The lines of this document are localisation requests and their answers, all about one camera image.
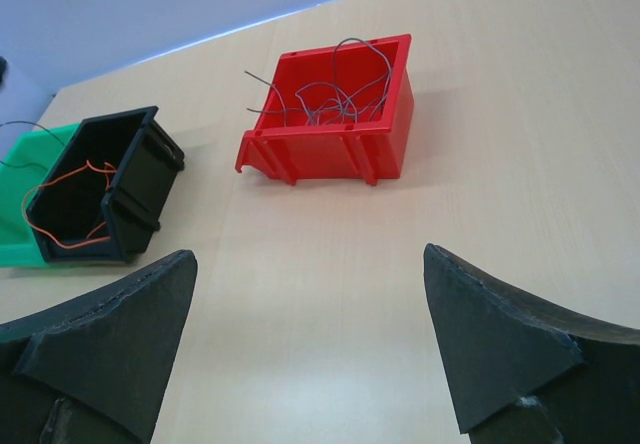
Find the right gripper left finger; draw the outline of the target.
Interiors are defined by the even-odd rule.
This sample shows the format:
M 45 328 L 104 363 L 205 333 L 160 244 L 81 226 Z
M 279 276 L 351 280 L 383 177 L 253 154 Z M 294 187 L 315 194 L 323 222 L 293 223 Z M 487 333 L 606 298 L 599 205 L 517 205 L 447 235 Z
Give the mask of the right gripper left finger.
M 197 272 L 179 250 L 2 324 L 2 442 L 150 442 Z

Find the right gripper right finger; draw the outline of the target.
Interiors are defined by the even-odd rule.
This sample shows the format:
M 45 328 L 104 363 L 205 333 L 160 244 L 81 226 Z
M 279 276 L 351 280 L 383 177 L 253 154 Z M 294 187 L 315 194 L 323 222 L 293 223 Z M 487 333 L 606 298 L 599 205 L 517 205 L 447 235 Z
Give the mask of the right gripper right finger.
M 426 301 L 473 443 L 636 443 L 639 332 L 561 307 L 434 245 Z

